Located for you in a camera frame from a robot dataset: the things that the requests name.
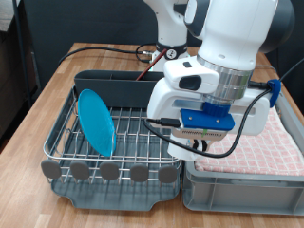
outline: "wire dish rack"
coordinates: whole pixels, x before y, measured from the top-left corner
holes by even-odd
[[[144,108],[110,107],[116,150],[96,152],[84,135],[73,87],[47,137],[42,169],[59,196],[79,208],[148,211],[180,191],[181,161],[167,153],[168,143],[148,131]],[[162,134],[170,136],[169,129]]]

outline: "blue gripper bracket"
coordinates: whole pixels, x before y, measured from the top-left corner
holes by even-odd
[[[270,99],[270,107],[274,107],[276,104],[276,101],[279,96],[279,92],[281,91],[281,82],[278,79],[269,80],[267,82],[268,86],[272,89],[273,96]]]

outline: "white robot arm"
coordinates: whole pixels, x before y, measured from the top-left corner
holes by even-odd
[[[188,0],[143,0],[155,12],[158,21],[157,50],[152,56],[154,60],[163,49],[167,53],[154,66],[153,71],[163,71],[168,60],[188,57],[187,27],[183,23],[183,15],[174,11],[174,5],[186,4]]]
[[[180,120],[179,127],[171,127],[171,140],[196,143],[205,152],[228,132],[238,132],[245,110],[261,94],[247,85],[278,0],[212,0],[204,26],[202,2],[189,0],[184,18],[191,33],[203,40],[198,56],[165,64],[165,77],[154,88],[147,115],[149,119]],[[243,134],[258,135],[263,130],[269,99],[267,95],[256,102]],[[188,161],[202,159],[172,143],[168,153]]]

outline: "checkered towel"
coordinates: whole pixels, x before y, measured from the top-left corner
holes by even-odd
[[[209,153],[228,151],[236,135],[215,142]],[[241,136],[236,150],[224,159],[204,158],[195,163],[199,171],[304,176],[304,159],[287,133],[276,110],[270,110],[264,131],[258,136]]]

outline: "wooden table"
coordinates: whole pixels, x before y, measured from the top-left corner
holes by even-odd
[[[72,49],[90,46],[101,45],[75,44]],[[190,48],[191,55],[196,52],[196,48]],[[269,65],[263,54],[258,54],[258,63]],[[157,203],[150,212],[82,210],[50,190],[40,167],[46,158],[43,144],[76,73],[85,69],[145,67],[134,55],[102,50],[77,53],[61,64],[0,156],[0,227],[304,227],[301,217],[192,212],[183,206],[181,194]],[[255,73],[256,80],[265,82],[275,77],[268,68]]]

